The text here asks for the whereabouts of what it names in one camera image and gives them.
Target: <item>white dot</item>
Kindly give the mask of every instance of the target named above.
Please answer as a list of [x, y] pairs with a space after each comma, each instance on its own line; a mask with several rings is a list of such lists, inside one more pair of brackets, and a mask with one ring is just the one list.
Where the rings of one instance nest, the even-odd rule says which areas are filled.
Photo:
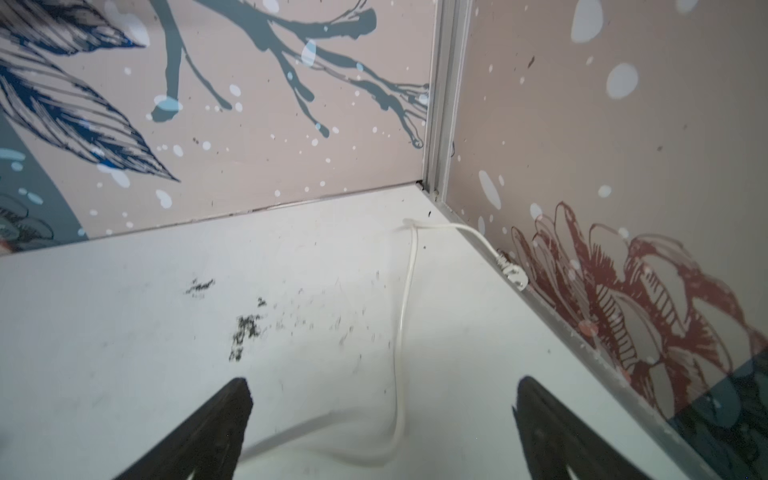
[[634, 65], [620, 63], [608, 74], [605, 91], [608, 93], [608, 97], [620, 100], [637, 88], [638, 81], [637, 69]]
[[674, 7], [677, 9], [677, 13], [685, 15], [690, 13], [698, 2], [699, 0], [675, 0]]
[[161, 207], [167, 209], [174, 204], [174, 201], [172, 198], [170, 198], [170, 195], [168, 194], [168, 192], [164, 190], [155, 190], [154, 194], [157, 197], [157, 199], [160, 201]]
[[608, 185], [602, 185], [600, 188], [598, 188], [598, 195], [600, 195], [600, 198], [607, 198], [612, 191], [614, 191], [613, 188], [609, 187]]
[[496, 207], [496, 210], [501, 210], [502, 199], [498, 195], [498, 190], [496, 190], [496, 186], [493, 184], [493, 180], [488, 176], [488, 173], [485, 170], [480, 170], [478, 178], [480, 179], [480, 187], [482, 187], [485, 197], [488, 198], [491, 205]]
[[541, 209], [541, 207], [538, 206], [538, 204], [531, 204], [531, 218], [537, 220], [543, 214], [544, 211]]
[[603, 29], [603, 7], [600, 0], [578, 0], [571, 25], [571, 40], [587, 43]]

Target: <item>tree branch illustration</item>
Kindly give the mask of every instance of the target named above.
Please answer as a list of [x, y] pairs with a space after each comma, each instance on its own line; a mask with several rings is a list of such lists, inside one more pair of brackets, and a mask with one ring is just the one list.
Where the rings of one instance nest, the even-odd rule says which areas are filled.
[[[403, 130], [408, 134], [412, 145], [415, 148], [423, 147], [424, 142], [419, 136], [415, 123], [416, 121], [426, 121], [429, 84], [400, 84], [389, 81], [354, 58], [316, 46], [315, 40], [337, 37], [357, 39], [361, 35], [373, 32], [376, 29], [376, 13], [372, 8], [365, 8], [367, 0], [358, 0], [354, 7], [333, 20], [311, 23], [294, 22], [278, 18], [239, 0], [195, 1], [240, 27], [260, 51], [272, 53], [283, 71], [283, 77], [293, 91], [301, 111], [324, 137], [330, 135], [328, 127], [314, 117], [308, 106], [308, 103], [312, 103], [315, 100], [315, 94], [301, 81], [299, 73], [291, 65], [290, 60], [301, 61], [308, 68], [323, 71], [336, 80], [367, 91], [382, 110], [391, 110], [398, 116]], [[153, 5], [157, 4], [156, 11], [158, 7], [167, 6], [167, 0], [151, 0], [151, 2]], [[303, 42], [306, 48], [311, 51], [311, 60], [303, 57], [299, 52], [294, 51], [281, 41], [274, 31], [275, 26], [290, 31]], [[171, 41], [178, 43], [178, 40], [174, 40], [175, 35], [173, 32], [170, 34]], [[172, 69], [173, 72], [177, 72], [178, 61], [173, 61], [175, 62], [173, 67], [171, 68], [171, 61], [169, 61], [168, 68]], [[337, 71], [337, 68], [352, 69], [355, 75], [364, 73], [370, 79], [355, 80], [347, 74], [340, 73]], [[175, 77], [173, 74], [169, 76], [168, 70], [166, 70], [166, 78], [170, 79], [168, 91], [178, 92], [177, 74]]]

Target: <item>blue feather illustration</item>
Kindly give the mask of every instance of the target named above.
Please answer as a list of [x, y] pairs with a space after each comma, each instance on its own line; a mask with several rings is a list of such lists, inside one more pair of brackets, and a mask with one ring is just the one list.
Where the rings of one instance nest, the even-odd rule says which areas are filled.
[[0, 31], [56, 55], [142, 46], [85, 0], [0, 0]]
[[41, 140], [93, 164], [176, 180], [99, 93], [7, 38], [0, 38], [0, 90], [5, 115]]

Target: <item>white floor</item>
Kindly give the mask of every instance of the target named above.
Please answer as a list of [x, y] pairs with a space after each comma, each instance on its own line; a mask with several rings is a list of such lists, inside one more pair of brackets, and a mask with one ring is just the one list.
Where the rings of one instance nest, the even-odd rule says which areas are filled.
[[[404, 217], [445, 221], [400, 187], [0, 258], [0, 478], [112, 478], [236, 376], [245, 446], [331, 409], [391, 415]], [[397, 458], [289, 452], [236, 478], [529, 478], [511, 413], [524, 375], [653, 478], [685, 478], [459, 233], [419, 236]], [[195, 279], [215, 283], [185, 293]], [[264, 332], [230, 361], [250, 314]]]

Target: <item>white splatter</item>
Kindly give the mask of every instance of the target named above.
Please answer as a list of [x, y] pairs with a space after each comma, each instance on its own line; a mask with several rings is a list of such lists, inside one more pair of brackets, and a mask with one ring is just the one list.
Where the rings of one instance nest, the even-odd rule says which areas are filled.
[[587, 43], [597, 37], [602, 29], [603, 6], [600, 0], [578, 0], [571, 25], [571, 40], [574, 43]]
[[608, 74], [605, 91], [608, 93], [608, 97], [620, 100], [637, 88], [638, 81], [637, 69], [634, 65], [620, 63]]
[[304, 45], [304, 49], [301, 51], [301, 62], [307, 67], [311, 67], [315, 64], [315, 56], [317, 53], [317, 45], [314, 40], [310, 40]]
[[37, 194], [33, 194], [32, 192], [29, 192], [29, 193], [27, 194], [27, 198], [28, 198], [28, 199], [29, 199], [29, 201], [31, 201], [33, 204], [37, 204], [37, 205], [42, 205], [42, 204], [43, 204], [43, 199], [42, 199], [42, 198], [40, 198], [40, 195], [37, 195]]
[[675, 0], [674, 7], [677, 13], [685, 15], [690, 13], [698, 2], [699, 0]]
[[538, 204], [531, 204], [532, 219], [537, 220], [543, 214], [544, 214], [544, 211], [541, 209], [541, 207], [538, 206]]
[[614, 189], [609, 185], [601, 185], [600, 188], [598, 188], [598, 195], [600, 195], [600, 198], [607, 198], [612, 191], [614, 191]]
[[170, 198], [170, 195], [165, 190], [155, 190], [154, 194], [160, 201], [161, 207], [170, 208], [170, 206], [174, 204], [173, 199]]
[[267, 9], [269, 13], [277, 13], [280, 11], [280, 4], [277, 0], [263, 0], [262, 5]]
[[141, 20], [136, 15], [131, 13], [121, 14], [113, 0], [107, 0], [104, 3], [104, 14], [115, 26], [123, 31], [128, 30], [133, 40], [145, 47], [150, 45], [147, 28], [144, 27], [144, 24], [141, 23]]
[[501, 210], [502, 199], [498, 195], [498, 190], [496, 190], [496, 186], [493, 184], [493, 180], [491, 180], [485, 170], [480, 170], [478, 177], [480, 178], [480, 186], [482, 187], [482, 191], [485, 194], [485, 197], [488, 198], [488, 201], [491, 202], [491, 205], [496, 207], [496, 210]]
[[27, 156], [10, 148], [0, 148], [0, 160], [24, 161]]
[[155, 97], [154, 104], [157, 105], [157, 108], [165, 111], [180, 111], [184, 109], [184, 106], [176, 98], [167, 95]]

